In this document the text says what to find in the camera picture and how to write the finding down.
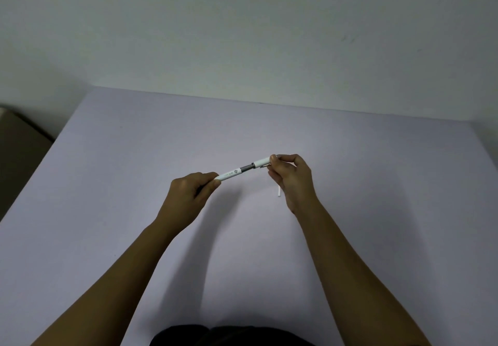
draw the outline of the pen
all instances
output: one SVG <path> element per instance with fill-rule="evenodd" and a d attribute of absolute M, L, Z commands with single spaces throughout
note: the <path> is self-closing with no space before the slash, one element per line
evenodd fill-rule
<path fill-rule="evenodd" d="M 253 163 L 246 165 L 246 166 L 243 166 L 241 168 L 235 168 L 234 170 L 231 170 L 230 172 L 220 174 L 218 177 L 215 178 L 215 180 L 224 181 L 230 177 L 238 176 L 239 174 L 247 172 L 248 170 L 256 169 L 256 168 L 264 168 L 268 165 L 270 165 L 270 158 L 266 157 L 264 159 L 254 161 Z"/>

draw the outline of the person's left hand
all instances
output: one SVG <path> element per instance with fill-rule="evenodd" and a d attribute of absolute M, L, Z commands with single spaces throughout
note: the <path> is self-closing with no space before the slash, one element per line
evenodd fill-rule
<path fill-rule="evenodd" d="M 161 222 L 175 235 L 192 223 L 221 181 L 218 173 L 191 173 L 171 181 L 168 195 L 157 214 Z"/>

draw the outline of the person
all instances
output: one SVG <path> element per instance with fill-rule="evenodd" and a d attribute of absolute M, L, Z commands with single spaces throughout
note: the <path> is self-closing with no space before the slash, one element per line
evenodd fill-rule
<path fill-rule="evenodd" d="M 346 346 L 430 345 L 407 311 L 377 279 L 341 233 L 315 193 L 311 169 L 299 155 L 271 155 L 270 177 L 299 222 L 325 296 Z M 121 344 L 153 271 L 174 237 L 192 223 L 221 182 L 217 173 L 192 173 L 171 182 L 156 219 L 121 257 L 33 346 Z M 174 326 L 159 345 L 307 344 L 283 330 Z"/>

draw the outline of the person's left arm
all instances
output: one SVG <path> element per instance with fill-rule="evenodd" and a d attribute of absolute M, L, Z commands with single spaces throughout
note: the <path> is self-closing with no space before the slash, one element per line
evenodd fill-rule
<path fill-rule="evenodd" d="M 157 218 L 32 346 L 119 345 L 162 254 L 192 223 L 221 182 L 192 173 L 171 182 Z"/>

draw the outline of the white table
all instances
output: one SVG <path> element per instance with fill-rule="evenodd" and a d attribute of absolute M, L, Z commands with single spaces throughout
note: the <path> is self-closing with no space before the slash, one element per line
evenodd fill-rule
<path fill-rule="evenodd" d="M 96 88 L 0 223 L 0 343 L 32 342 L 157 214 L 170 181 L 299 153 L 352 245 L 434 345 L 496 343 L 498 173 L 466 123 Z M 172 324 L 342 344 L 264 169 L 167 249 L 123 345 Z"/>

